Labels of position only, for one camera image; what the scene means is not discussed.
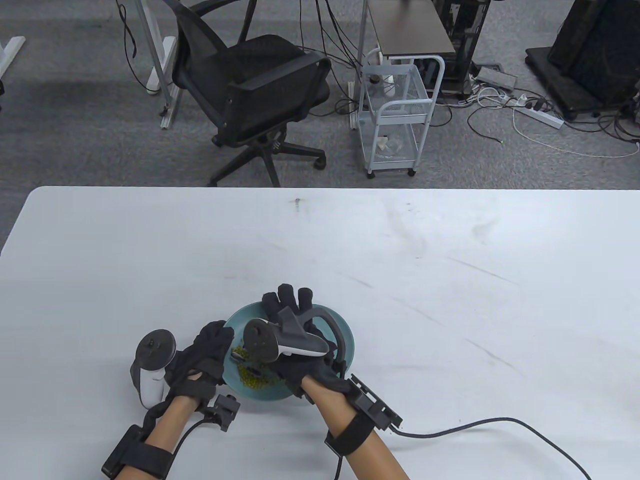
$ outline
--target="scuff mark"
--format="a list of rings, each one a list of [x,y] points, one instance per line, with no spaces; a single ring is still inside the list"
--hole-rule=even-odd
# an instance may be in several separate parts
[[[476,225],[471,229],[471,233],[473,234],[474,238],[480,243],[486,244],[489,240],[489,234],[499,221],[499,218],[494,218],[488,223],[481,223],[480,225]]]
[[[341,271],[338,272],[338,275],[342,275],[344,278],[348,278],[350,280],[353,280],[354,282],[358,282],[360,285],[364,285],[365,287],[368,287],[370,289],[373,288],[373,285],[368,284],[367,282],[365,282],[364,280],[361,280],[359,278],[356,278],[354,276],[351,275],[347,275],[346,273],[342,273]]]
[[[407,302],[405,302],[402,298],[397,298],[397,297],[391,297],[392,300],[398,302],[400,305],[404,305],[406,308],[408,308],[409,310],[413,310],[414,312],[416,312],[417,314],[419,314],[420,316],[426,318],[427,320],[437,323],[438,325],[440,325],[443,328],[447,328],[446,325],[444,325],[442,322],[437,321],[435,318],[433,318],[432,316],[430,316],[429,314],[424,313],[422,310],[420,310],[419,308],[415,308],[413,305],[409,305]]]
[[[427,251],[427,241],[415,230],[410,230],[402,221],[400,212],[393,205],[386,205],[389,226],[407,245],[414,255],[421,255]]]
[[[300,202],[302,202],[303,200],[301,198],[296,198],[295,200],[290,200],[289,203],[290,204],[296,204],[296,213],[300,212]]]
[[[489,358],[491,358],[491,359],[495,360],[496,362],[500,362],[500,363],[502,363],[503,365],[506,365],[506,366],[507,366],[507,367],[509,367],[510,369],[512,369],[512,370],[516,371],[517,373],[519,373],[520,375],[524,376],[524,375],[522,374],[522,372],[520,372],[516,367],[514,367],[513,365],[511,365],[511,364],[510,364],[509,362],[507,362],[506,360],[501,359],[501,358],[500,358],[499,356],[497,356],[495,353],[492,353],[492,352],[488,351],[488,350],[487,350],[486,348],[484,348],[482,345],[478,345],[477,343],[475,343],[474,341],[469,340],[469,339],[465,339],[465,340],[466,340],[467,342],[469,342],[471,345],[473,345],[474,347],[476,347],[476,348],[478,348],[478,349],[482,350],[483,352],[485,352],[485,353],[489,356]]]
[[[270,247],[276,249],[276,250],[280,250],[281,252],[285,252],[285,253],[289,253],[289,251],[284,248],[282,245],[278,245],[277,243],[274,243],[270,240],[267,240],[266,238],[262,238],[262,241],[266,244],[269,245]]]
[[[449,260],[451,260],[452,262],[459,263],[460,265],[464,265],[464,266],[469,267],[469,268],[472,268],[472,269],[474,269],[474,270],[481,271],[482,273],[486,273],[487,275],[494,276],[495,278],[500,278],[500,280],[503,280],[503,281],[505,281],[505,282],[509,282],[509,283],[510,283],[510,284],[512,284],[512,285],[520,286],[519,284],[517,284],[516,282],[514,282],[514,281],[512,281],[512,280],[509,280],[508,278],[504,278],[503,276],[500,276],[500,275],[498,275],[498,274],[496,274],[496,273],[493,273],[493,272],[490,272],[490,271],[488,271],[488,270],[485,270],[484,268],[476,267],[475,265],[471,265],[470,263],[463,262],[462,260],[458,260],[458,259],[455,259],[455,258],[453,258],[453,257],[447,257],[447,258],[448,258]]]

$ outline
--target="black strap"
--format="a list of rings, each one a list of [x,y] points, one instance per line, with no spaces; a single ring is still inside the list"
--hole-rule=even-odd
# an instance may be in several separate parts
[[[207,406],[209,401],[216,396],[216,386],[208,381],[185,380],[173,390],[172,396],[192,397],[200,400],[200,404]]]
[[[120,463],[164,480],[171,468],[173,455],[153,445],[135,443],[129,446]]]
[[[360,448],[374,427],[375,424],[367,414],[360,411],[337,438],[328,433],[324,442],[338,456],[351,455]]]

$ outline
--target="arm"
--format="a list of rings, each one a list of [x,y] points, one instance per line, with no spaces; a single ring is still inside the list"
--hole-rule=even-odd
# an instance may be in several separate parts
[[[302,388],[315,402],[331,435],[340,435],[356,416],[356,411],[344,395],[325,388],[310,376],[302,379]],[[360,448],[347,456],[347,461],[358,480],[409,480],[396,457],[375,431]]]
[[[149,434],[148,445],[173,452],[178,443],[184,426],[198,407],[198,401],[189,397],[176,397],[166,412]],[[144,473],[137,468],[126,466],[116,477],[116,480],[157,480],[154,476]]]

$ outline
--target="wrist strap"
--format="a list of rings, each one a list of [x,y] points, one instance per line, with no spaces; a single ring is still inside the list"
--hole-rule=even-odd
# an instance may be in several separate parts
[[[329,432],[324,442],[336,455],[347,456],[360,448],[374,427],[373,421],[366,413],[360,411],[337,438]]]
[[[142,470],[159,480],[164,480],[169,473],[173,455],[153,445],[135,443],[129,446],[120,463]]]

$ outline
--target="hand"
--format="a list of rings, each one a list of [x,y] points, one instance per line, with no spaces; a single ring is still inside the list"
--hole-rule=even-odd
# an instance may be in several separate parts
[[[167,399],[185,396],[198,401],[205,408],[216,395],[216,385],[223,382],[223,362],[234,339],[232,328],[224,321],[206,325],[184,351],[178,351],[166,368],[165,380],[171,387]]]
[[[296,315],[299,315],[313,307],[312,299],[313,292],[308,288],[301,288],[298,290],[298,300],[300,302],[300,306],[298,306],[293,293],[293,287],[289,284],[282,284],[278,287],[278,294],[275,292],[264,294],[261,305],[267,314],[268,320],[272,323],[279,324],[279,311],[285,307],[290,307]],[[268,364],[269,367],[287,382],[287,386],[297,397],[302,396],[301,383],[302,379],[307,375],[330,390],[340,393],[349,392],[349,383],[346,380],[338,378],[331,368],[333,352],[336,350],[336,345],[326,339],[322,332],[313,324],[312,319],[305,322],[303,328],[306,332],[323,338],[329,344],[329,353],[324,357],[280,355],[278,360]]]

